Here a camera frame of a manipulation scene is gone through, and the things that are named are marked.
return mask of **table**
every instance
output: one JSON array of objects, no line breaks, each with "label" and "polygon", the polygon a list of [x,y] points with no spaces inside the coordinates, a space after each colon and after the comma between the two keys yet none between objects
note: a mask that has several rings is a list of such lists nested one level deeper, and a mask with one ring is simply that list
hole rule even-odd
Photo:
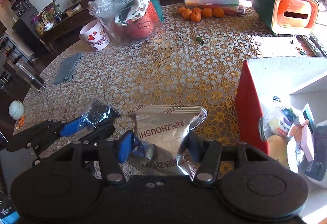
[{"label": "table", "polygon": [[[292,36],[273,36],[252,7],[245,16],[203,19],[199,23],[176,16],[182,4],[163,7],[165,22],[161,31],[131,46],[111,43],[99,52],[77,42],[42,72],[48,86],[43,93],[30,90],[25,99],[25,125],[29,128],[53,118],[71,120],[85,105],[100,97],[111,102],[122,114],[115,123],[115,138],[133,129],[127,111],[139,104],[194,104],[208,110],[205,122],[195,131],[223,145],[235,145],[239,131],[234,99],[244,59],[268,56],[299,56],[300,43]],[[195,40],[204,37],[202,46]],[[53,86],[60,63],[84,52],[73,79]],[[60,138],[41,157],[51,155],[76,135]],[[125,176],[139,174],[127,162]],[[232,170],[231,163],[221,164],[221,171]]]}]

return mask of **pen holder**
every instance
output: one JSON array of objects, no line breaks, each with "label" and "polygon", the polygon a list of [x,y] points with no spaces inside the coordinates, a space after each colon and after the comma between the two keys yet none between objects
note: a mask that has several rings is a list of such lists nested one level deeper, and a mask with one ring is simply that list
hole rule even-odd
[{"label": "pen holder", "polygon": [[251,0],[261,20],[277,34],[309,34],[318,17],[317,0]]}]

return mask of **foil snack bag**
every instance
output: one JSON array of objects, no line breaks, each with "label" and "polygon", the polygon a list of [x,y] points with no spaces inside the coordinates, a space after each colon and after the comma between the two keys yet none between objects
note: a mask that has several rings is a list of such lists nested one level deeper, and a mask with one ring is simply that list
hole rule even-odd
[{"label": "foil snack bag", "polygon": [[138,146],[128,162],[144,174],[184,174],[193,179],[197,170],[184,158],[187,136],[205,120],[207,111],[192,105],[138,105],[129,113]]}]

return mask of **cardboard box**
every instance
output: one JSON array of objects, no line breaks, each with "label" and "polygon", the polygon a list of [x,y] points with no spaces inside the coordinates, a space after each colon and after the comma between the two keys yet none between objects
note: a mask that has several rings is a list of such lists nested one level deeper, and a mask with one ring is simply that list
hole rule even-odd
[{"label": "cardboard box", "polygon": [[[258,129],[263,116],[260,100],[281,94],[297,109],[308,103],[316,124],[326,120],[327,58],[270,57],[244,61],[235,99],[240,140],[268,155],[268,142],[261,140]],[[327,217],[327,188],[303,177],[310,191],[301,217],[307,223],[318,223]]]},{"label": "cardboard box", "polygon": [[79,4],[77,7],[73,8],[73,9],[69,8],[66,11],[66,13],[67,13],[68,17],[71,17],[72,15],[76,14],[80,10],[82,10],[82,6]]}]

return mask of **glass jar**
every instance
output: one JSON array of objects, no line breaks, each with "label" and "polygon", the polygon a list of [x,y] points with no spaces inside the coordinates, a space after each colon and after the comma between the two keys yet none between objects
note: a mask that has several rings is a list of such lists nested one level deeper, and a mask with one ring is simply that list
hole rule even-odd
[{"label": "glass jar", "polygon": [[45,80],[34,70],[32,66],[27,64],[24,60],[20,59],[15,64],[15,72],[38,92],[41,92],[45,89]]},{"label": "glass jar", "polygon": [[42,15],[38,15],[34,17],[31,21],[32,24],[34,24],[35,31],[42,36],[44,34],[44,23],[42,21]]}]

